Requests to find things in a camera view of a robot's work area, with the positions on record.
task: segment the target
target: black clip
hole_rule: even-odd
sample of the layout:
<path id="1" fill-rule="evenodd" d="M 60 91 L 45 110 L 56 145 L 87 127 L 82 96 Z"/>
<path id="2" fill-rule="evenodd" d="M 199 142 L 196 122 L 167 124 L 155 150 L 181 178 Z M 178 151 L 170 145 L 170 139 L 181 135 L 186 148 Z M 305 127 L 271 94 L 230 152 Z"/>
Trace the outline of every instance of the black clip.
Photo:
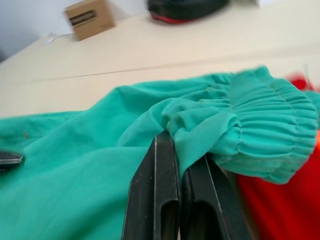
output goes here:
<path id="1" fill-rule="evenodd" d="M 179 226 L 181 240 L 251 240 L 229 180 L 207 158 L 186 170 L 181 195 L 174 143 L 157 135 L 131 180 L 122 240 L 177 240 Z"/>
<path id="2" fill-rule="evenodd" d="M 232 186 L 208 156 L 183 176 L 181 240 L 251 240 Z"/>
<path id="3" fill-rule="evenodd" d="M 179 194 L 174 143 L 162 132 L 153 139 L 131 180 L 122 240 L 176 240 Z"/>
<path id="4" fill-rule="evenodd" d="M 0 151 L 0 175 L 23 164 L 23 155 L 10 151 Z"/>

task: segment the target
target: green garment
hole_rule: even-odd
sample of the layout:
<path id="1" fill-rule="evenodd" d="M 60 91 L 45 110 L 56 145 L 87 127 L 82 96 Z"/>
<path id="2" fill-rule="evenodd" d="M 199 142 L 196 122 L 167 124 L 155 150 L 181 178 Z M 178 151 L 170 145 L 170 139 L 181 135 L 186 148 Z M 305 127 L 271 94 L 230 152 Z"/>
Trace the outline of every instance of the green garment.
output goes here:
<path id="1" fill-rule="evenodd" d="M 229 171 L 286 183 L 314 149 L 319 109 L 319 94 L 260 67 L 117 87 L 82 112 L 2 119 L 0 147 L 26 161 L 0 176 L 0 238 L 119 240 L 130 180 L 164 129 L 181 175 L 211 152 Z"/>

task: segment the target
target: red cloth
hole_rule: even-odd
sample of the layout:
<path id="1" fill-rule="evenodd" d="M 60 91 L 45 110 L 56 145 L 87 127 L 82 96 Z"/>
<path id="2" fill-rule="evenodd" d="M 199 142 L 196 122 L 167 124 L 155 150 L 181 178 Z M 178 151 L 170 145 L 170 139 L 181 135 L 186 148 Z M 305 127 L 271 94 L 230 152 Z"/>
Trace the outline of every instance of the red cloth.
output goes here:
<path id="1" fill-rule="evenodd" d="M 299 81 L 290 79 L 299 89 L 313 89 L 301 75 Z M 237 182 L 261 240 L 320 239 L 320 159 L 315 154 L 287 184 L 243 175 Z"/>
<path id="2" fill-rule="evenodd" d="M 314 90 L 314 87 L 310 84 L 310 82 L 306 79 L 306 77 L 301 73 L 290 75 L 287 77 L 287 79 L 289 79 L 289 81 L 293 85 L 295 85 L 297 89 L 300 89 L 301 91 Z"/>

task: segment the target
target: white table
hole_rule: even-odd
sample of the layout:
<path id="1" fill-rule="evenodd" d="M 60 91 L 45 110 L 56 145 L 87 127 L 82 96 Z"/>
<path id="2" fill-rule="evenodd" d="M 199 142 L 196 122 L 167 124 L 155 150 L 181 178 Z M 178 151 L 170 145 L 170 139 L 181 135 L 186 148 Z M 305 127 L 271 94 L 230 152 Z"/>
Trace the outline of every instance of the white table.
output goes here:
<path id="1" fill-rule="evenodd" d="M 317 83 L 319 9 L 319 0 L 266 8 L 237 0 L 183 25 L 141 15 L 83 41 L 41 38 L 0 66 L 0 116 L 85 110 L 119 85 L 261 64 L 277 77 L 308 66 Z"/>

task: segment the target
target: cardboard box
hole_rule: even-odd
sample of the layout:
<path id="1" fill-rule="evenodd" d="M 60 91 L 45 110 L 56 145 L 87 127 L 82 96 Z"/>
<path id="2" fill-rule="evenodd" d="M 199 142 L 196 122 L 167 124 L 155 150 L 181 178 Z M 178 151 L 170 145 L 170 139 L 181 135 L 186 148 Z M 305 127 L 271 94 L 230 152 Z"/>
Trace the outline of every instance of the cardboard box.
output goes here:
<path id="1" fill-rule="evenodd" d="M 79 40 L 89 38 L 115 26 L 105 0 L 85 0 L 69 6 L 65 14 Z"/>

